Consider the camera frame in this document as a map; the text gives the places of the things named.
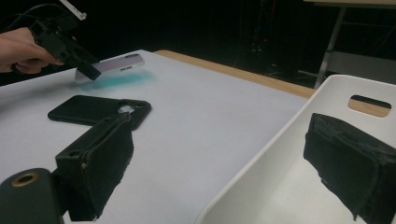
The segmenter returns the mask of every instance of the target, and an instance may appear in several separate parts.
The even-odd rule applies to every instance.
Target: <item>phone case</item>
[[[129,112],[133,131],[139,127],[150,110],[151,104],[146,101],[76,95],[51,110],[48,117],[51,120],[93,126],[114,114]]]

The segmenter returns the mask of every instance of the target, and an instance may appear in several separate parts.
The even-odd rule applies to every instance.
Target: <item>white table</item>
[[[75,70],[0,88],[0,180],[56,168],[54,157],[90,129],[47,113],[82,94],[144,100],[134,156],[96,223],[194,223],[207,203],[306,99],[139,50],[146,64],[79,86]],[[70,223],[68,215],[65,223]]]

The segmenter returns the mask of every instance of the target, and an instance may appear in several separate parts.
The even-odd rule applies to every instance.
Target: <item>finger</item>
[[[48,66],[49,63],[40,59],[29,59],[29,60],[24,60],[18,62],[21,66],[27,67],[27,68],[42,68],[45,66]]]
[[[64,64],[60,60],[58,60],[55,57],[53,57],[48,51],[46,51],[42,47],[40,47],[38,45],[33,45],[32,47],[33,47],[33,49],[32,49],[33,50],[32,57],[34,57],[34,55],[35,55],[35,57],[37,59],[40,59],[40,60],[48,62],[48,63],[56,64],[56,65],[63,65]]]
[[[23,65],[20,64],[16,64],[15,67],[22,73],[25,74],[37,74],[41,72],[41,67],[38,68],[32,68],[32,67],[25,67]]]

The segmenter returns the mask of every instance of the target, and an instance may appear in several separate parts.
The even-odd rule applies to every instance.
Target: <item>dark background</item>
[[[2,25],[12,21],[9,15],[47,3],[62,5],[55,0],[2,1]],[[99,60],[137,49],[169,49],[289,81],[299,76],[298,70],[318,72],[339,10],[302,0],[70,3],[88,17],[69,33]],[[37,11],[39,15],[51,13],[56,10]],[[337,49],[396,59],[394,9],[351,8],[346,21]],[[46,68],[39,76],[52,72]],[[0,85],[32,77],[37,76],[2,74]]]

